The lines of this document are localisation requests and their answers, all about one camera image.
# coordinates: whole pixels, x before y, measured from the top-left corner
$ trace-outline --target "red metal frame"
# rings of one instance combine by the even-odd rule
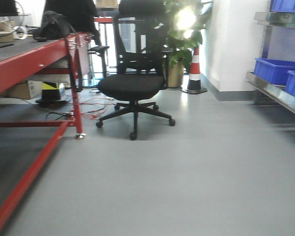
[[[75,44],[75,36],[70,36],[68,40],[73,42],[72,45],[70,45],[70,55],[73,59],[71,68],[73,68],[73,74],[75,79],[77,79],[78,68],[81,68],[83,74],[85,74],[87,72],[86,70],[88,70],[88,63],[85,65],[85,62],[87,62],[86,45],[89,42],[89,35],[84,33],[78,34],[77,45]],[[69,74],[69,70],[67,68],[46,68],[51,63],[65,56],[67,56],[65,41],[56,40],[48,44],[44,44],[41,47],[0,61],[0,92],[32,74]],[[44,163],[47,161],[49,155],[52,153],[67,128],[75,126],[77,130],[77,137],[83,138],[85,136],[85,134],[83,134],[78,93],[74,86],[72,86],[71,91],[74,109],[73,116],[70,120],[0,122],[0,127],[59,127],[49,140],[48,144],[38,155],[34,163],[24,174],[18,185],[1,206],[0,231],[29,188],[30,184],[43,167]]]
[[[98,23],[102,23],[102,24],[104,23],[109,24],[113,22],[113,18],[112,17],[96,17],[94,18],[94,21]]]

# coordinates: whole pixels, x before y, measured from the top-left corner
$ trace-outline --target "metal shelf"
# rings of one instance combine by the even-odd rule
[[[256,12],[254,20],[264,26],[278,26],[295,29],[295,13]]]
[[[282,90],[282,87],[270,84],[262,78],[254,75],[252,72],[247,72],[246,79],[256,87],[257,90],[295,113],[295,97]]]

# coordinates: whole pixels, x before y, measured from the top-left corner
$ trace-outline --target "green leaves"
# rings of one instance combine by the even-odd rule
[[[170,66],[182,61],[187,72],[190,70],[192,50],[202,44],[203,39],[200,30],[204,29],[205,23],[201,16],[203,3],[199,0],[164,0],[166,12],[170,17],[170,30],[166,45],[173,48],[170,56]],[[196,16],[195,23],[187,29],[177,28],[177,15],[185,8],[192,9]]]

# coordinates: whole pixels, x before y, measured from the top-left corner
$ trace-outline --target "white wall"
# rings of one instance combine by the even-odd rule
[[[268,58],[295,61],[295,29],[273,27]]]
[[[205,31],[202,73],[219,91],[254,90],[245,75],[259,57],[264,27],[255,23],[256,11],[267,11],[268,0],[214,0]]]
[[[24,13],[32,14],[33,26],[40,26],[45,0],[17,0],[17,2],[22,5]]]

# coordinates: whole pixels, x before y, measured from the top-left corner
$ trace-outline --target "black office chair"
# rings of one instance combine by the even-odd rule
[[[119,14],[113,19],[117,74],[101,80],[98,89],[109,97],[129,103],[117,103],[115,112],[99,119],[98,128],[103,126],[103,120],[133,113],[134,130],[130,139],[135,140],[139,112],[167,118],[169,125],[175,126],[172,116],[158,111],[155,102],[139,104],[140,100],[150,99],[168,86],[170,50],[164,50],[168,23],[163,0],[121,0]]]

